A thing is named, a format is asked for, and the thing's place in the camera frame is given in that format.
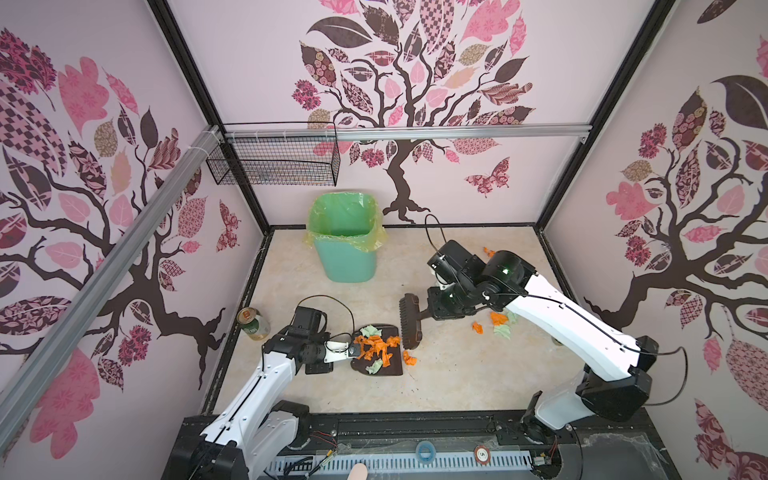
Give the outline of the dark brown hand brush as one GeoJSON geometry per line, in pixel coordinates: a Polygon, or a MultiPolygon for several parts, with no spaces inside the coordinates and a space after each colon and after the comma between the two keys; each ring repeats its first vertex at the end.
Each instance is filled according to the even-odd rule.
{"type": "Polygon", "coordinates": [[[399,300],[401,344],[405,350],[416,349],[423,338],[421,322],[432,317],[429,306],[421,309],[419,298],[413,293],[406,293],[399,300]]]}

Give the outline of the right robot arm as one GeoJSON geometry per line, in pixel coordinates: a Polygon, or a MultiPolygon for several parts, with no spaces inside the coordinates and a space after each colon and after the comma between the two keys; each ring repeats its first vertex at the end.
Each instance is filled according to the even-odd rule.
{"type": "Polygon", "coordinates": [[[570,382],[533,394],[519,422],[530,442],[551,443],[557,432],[587,417],[624,422],[650,406],[649,371],[663,354],[652,338],[633,337],[604,323],[507,250],[484,261],[445,240],[427,264],[437,283],[427,291],[426,308],[414,294],[399,302],[406,349],[419,346],[427,318],[457,320],[489,309],[527,319],[584,361],[570,382]]]}

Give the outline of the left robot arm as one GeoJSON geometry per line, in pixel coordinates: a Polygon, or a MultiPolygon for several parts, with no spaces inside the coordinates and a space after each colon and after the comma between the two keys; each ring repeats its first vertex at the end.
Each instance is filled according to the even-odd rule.
{"type": "Polygon", "coordinates": [[[257,367],[230,404],[200,433],[180,431],[164,479],[257,479],[286,448],[310,442],[310,412],[281,395],[294,378],[326,374],[360,353],[354,332],[340,342],[325,312],[296,305],[288,325],[260,347],[257,367]]]}

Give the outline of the dark brown dustpan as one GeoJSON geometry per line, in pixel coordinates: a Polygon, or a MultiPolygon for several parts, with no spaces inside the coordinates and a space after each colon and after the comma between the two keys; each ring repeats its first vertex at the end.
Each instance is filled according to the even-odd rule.
{"type": "Polygon", "coordinates": [[[404,373],[401,336],[394,325],[370,324],[353,334],[360,351],[353,356],[353,371],[367,376],[402,376],[404,373]]]}

